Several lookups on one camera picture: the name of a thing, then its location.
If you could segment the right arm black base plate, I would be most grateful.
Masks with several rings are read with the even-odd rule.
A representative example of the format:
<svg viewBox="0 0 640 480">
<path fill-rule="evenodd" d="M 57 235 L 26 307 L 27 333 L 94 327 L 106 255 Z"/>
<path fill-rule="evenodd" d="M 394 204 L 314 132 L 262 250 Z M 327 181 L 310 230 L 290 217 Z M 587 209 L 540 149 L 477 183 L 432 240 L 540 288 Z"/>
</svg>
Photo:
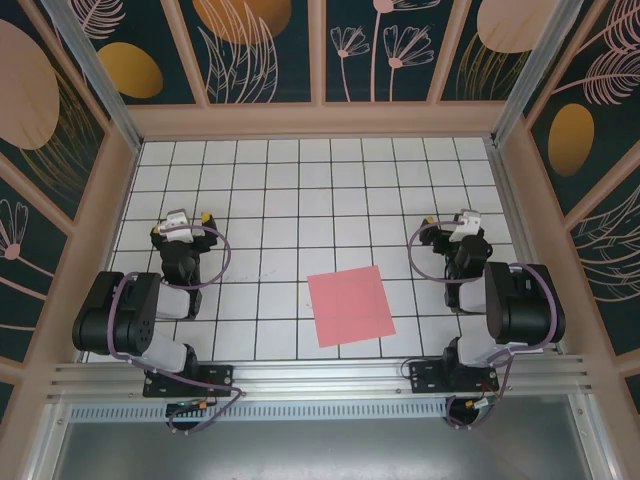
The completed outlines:
<svg viewBox="0 0 640 480">
<path fill-rule="evenodd" d="M 411 362 L 409 379 L 414 394 L 481 394 L 483 389 L 498 391 L 500 388 L 494 369 L 462 364 L 446 366 L 441 359 Z"/>
</svg>

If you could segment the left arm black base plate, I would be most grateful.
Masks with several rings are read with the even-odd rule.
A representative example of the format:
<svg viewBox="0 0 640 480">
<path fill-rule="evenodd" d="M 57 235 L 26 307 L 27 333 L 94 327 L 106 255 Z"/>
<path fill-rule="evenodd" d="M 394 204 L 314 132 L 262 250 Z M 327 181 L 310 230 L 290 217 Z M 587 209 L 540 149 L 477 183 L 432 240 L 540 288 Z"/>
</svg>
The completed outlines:
<svg viewBox="0 0 640 480">
<path fill-rule="evenodd" d="M 230 397 L 231 392 L 222 390 L 220 385 L 231 386 L 233 383 L 233 367 L 230 365 L 199 365 L 190 373 L 176 373 L 176 376 L 194 380 L 199 383 L 216 385 L 213 391 L 166 375 L 145 371 L 142 390 L 144 398 L 196 398 L 196 397 Z"/>
</svg>

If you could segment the aluminium mounting rail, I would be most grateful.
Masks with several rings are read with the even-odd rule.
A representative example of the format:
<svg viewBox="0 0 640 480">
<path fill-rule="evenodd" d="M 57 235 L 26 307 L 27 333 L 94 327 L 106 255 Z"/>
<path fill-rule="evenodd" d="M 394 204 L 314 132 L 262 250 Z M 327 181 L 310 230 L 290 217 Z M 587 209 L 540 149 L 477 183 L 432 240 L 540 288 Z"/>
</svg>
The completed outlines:
<svg viewBox="0 0 640 480">
<path fill-rule="evenodd" d="M 242 361 L 233 385 L 246 400 L 389 399 L 411 395 L 400 359 Z M 588 394 L 593 391 L 578 355 L 522 355 L 497 376 L 511 396 Z M 145 376 L 127 363 L 76 363 L 55 367 L 45 395 L 59 402 L 138 400 Z"/>
</svg>

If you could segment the aluminium corner post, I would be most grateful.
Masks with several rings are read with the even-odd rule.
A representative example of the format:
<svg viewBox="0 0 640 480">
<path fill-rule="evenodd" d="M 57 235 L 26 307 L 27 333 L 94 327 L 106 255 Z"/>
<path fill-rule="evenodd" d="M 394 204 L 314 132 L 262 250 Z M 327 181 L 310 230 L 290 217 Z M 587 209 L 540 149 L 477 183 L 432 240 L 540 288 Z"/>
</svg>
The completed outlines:
<svg viewBox="0 0 640 480">
<path fill-rule="evenodd" d="M 506 143 L 524 108 L 569 34 L 583 2 L 584 0 L 557 0 L 491 132 L 490 137 L 494 148 L 499 149 Z"/>
<path fill-rule="evenodd" d="M 138 154 L 142 137 L 96 50 L 82 31 L 72 7 L 68 5 L 66 0 L 42 0 L 42 4 L 53 23 L 58 27 L 74 58 L 85 71 L 89 82 L 93 85 L 127 145 L 134 154 Z"/>
</svg>

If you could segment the pink paper sheet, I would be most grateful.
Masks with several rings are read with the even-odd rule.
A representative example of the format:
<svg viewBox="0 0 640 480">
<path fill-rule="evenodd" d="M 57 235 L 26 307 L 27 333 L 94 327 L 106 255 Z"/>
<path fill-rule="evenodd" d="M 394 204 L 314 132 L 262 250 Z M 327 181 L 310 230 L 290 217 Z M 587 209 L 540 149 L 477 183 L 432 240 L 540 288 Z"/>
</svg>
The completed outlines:
<svg viewBox="0 0 640 480">
<path fill-rule="evenodd" d="M 321 348 L 396 334 L 377 266 L 308 277 Z"/>
</svg>

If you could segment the grey metal sheet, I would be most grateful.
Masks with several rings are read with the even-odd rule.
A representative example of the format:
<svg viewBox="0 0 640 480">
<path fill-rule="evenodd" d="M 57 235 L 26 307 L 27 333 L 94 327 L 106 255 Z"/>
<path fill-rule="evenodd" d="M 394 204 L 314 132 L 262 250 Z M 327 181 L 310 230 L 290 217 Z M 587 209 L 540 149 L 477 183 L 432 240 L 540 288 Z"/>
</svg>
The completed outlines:
<svg viewBox="0 0 640 480">
<path fill-rule="evenodd" d="M 512 398 L 480 428 L 440 418 L 75 424 L 54 480 L 593 480 L 568 402 Z"/>
</svg>

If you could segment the aluminium side rail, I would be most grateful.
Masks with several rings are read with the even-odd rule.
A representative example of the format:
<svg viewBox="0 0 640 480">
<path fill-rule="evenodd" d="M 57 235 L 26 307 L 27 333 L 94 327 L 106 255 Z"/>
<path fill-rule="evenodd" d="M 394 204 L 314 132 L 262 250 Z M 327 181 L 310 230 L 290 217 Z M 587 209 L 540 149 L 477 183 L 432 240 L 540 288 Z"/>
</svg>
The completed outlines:
<svg viewBox="0 0 640 480">
<path fill-rule="evenodd" d="M 498 287 L 499 333 L 507 339 L 506 348 L 513 354 L 538 352 L 553 341 L 561 308 L 554 296 L 550 273 L 539 263 L 504 156 L 494 147 L 487 152 L 516 255 L 509 274 L 492 282 Z"/>
</svg>

